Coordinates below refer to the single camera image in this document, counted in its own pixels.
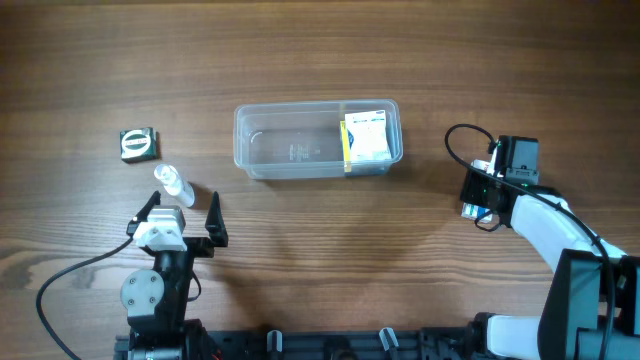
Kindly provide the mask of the green Zam-Buk ointment box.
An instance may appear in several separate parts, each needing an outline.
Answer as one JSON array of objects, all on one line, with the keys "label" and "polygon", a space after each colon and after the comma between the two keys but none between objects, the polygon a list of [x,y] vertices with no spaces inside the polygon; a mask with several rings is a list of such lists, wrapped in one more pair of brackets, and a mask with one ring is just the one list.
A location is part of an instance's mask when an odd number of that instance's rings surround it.
[{"label": "green Zam-Buk ointment box", "polygon": [[137,163],[158,158],[156,131],[152,127],[120,132],[121,160]]}]

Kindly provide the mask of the white spray bottle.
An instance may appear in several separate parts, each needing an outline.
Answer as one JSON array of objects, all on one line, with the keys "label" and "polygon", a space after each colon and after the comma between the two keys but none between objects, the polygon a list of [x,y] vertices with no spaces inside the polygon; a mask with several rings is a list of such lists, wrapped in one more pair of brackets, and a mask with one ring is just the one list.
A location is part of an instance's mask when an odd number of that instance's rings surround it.
[{"label": "white spray bottle", "polygon": [[186,207],[195,205],[196,197],[191,184],[184,180],[177,169],[168,164],[159,164],[154,170],[155,178],[166,192]]}]

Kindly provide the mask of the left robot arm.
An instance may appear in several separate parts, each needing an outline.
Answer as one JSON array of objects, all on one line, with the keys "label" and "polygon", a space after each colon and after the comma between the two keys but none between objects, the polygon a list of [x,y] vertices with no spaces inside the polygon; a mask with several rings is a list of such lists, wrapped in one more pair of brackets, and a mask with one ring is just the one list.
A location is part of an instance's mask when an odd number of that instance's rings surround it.
[{"label": "left robot arm", "polygon": [[152,194],[127,225],[126,234],[153,257],[154,264],[130,274],[121,287],[130,332],[116,340],[116,359],[223,357],[202,322],[185,318],[187,304],[193,300],[190,285],[198,280],[194,260],[212,258],[217,247],[228,245],[219,194],[212,195],[205,220],[206,236],[185,236],[185,225],[182,209],[163,206],[159,192]]}]

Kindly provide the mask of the white plaster box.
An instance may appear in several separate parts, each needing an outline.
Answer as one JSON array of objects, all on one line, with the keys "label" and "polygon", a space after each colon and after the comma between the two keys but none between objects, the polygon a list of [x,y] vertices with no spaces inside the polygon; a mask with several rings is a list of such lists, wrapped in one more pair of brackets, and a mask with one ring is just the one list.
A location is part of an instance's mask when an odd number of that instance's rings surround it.
[{"label": "white plaster box", "polygon": [[385,110],[348,113],[344,121],[352,136],[351,162],[385,161],[391,158]]}]

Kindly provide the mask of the yellow blue lozenge box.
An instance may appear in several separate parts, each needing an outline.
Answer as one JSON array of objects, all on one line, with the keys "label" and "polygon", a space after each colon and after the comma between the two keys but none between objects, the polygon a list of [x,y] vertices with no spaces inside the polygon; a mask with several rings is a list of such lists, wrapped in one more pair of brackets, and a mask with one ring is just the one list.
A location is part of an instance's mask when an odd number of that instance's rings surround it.
[{"label": "yellow blue lozenge box", "polygon": [[344,163],[344,171],[346,173],[350,173],[352,171],[351,164],[351,133],[347,129],[346,122],[342,120],[340,122],[340,134],[341,134],[341,143],[342,143],[342,151],[343,151],[343,163]]}]

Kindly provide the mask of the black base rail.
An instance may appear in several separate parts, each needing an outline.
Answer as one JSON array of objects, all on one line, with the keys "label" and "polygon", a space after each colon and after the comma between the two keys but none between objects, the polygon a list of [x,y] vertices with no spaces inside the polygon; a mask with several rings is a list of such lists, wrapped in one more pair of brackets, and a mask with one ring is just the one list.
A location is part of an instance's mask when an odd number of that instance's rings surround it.
[{"label": "black base rail", "polygon": [[351,350],[359,359],[492,359],[482,349],[464,344],[463,328],[422,328],[396,331],[398,345],[385,349],[378,331],[285,332],[282,350],[268,349],[267,334],[256,331],[211,331],[214,359],[329,359],[338,349]]}]

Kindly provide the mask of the clear plastic container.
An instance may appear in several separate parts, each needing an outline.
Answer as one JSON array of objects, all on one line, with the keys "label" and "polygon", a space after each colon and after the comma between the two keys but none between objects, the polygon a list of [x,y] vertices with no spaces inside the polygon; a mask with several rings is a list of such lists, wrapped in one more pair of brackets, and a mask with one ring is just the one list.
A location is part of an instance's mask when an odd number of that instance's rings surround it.
[{"label": "clear plastic container", "polygon": [[[351,162],[344,171],[340,122],[348,113],[386,111],[391,158]],[[398,104],[355,99],[241,105],[234,119],[234,161],[252,179],[382,175],[403,156]]]}]

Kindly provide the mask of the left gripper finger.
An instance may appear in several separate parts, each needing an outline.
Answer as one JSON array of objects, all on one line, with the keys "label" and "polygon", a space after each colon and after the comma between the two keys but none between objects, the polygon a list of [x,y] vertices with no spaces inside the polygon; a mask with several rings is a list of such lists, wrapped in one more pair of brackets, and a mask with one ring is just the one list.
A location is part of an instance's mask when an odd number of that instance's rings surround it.
[{"label": "left gripper finger", "polygon": [[133,217],[134,222],[146,222],[151,210],[161,203],[161,194],[159,191],[154,191],[147,203],[141,208],[141,210]]},{"label": "left gripper finger", "polygon": [[227,247],[229,236],[224,224],[220,197],[217,192],[212,195],[212,200],[205,221],[205,229],[214,247]]}]

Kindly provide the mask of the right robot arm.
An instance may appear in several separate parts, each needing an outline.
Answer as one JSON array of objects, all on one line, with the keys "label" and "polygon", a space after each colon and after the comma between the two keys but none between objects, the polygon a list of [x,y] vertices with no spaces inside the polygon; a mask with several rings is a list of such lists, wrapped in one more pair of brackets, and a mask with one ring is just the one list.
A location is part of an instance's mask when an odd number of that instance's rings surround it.
[{"label": "right robot arm", "polygon": [[488,162],[466,166],[460,198],[482,228],[494,220],[527,240],[553,273],[538,316],[488,314],[480,349],[514,359],[636,359],[639,260],[590,229],[553,188],[539,185],[539,143],[489,140]]}]

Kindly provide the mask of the white Panadol box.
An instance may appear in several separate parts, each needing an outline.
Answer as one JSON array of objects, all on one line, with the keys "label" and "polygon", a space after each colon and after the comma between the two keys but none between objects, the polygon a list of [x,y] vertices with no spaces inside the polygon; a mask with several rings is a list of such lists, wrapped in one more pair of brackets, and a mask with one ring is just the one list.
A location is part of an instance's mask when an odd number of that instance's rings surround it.
[{"label": "white Panadol box", "polygon": [[480,223],[489,223],[493,218],[493,215],[487,208],[467,202],[464,202],[462,205],[461,216],[470,220],[476,220],[479,218]]}]

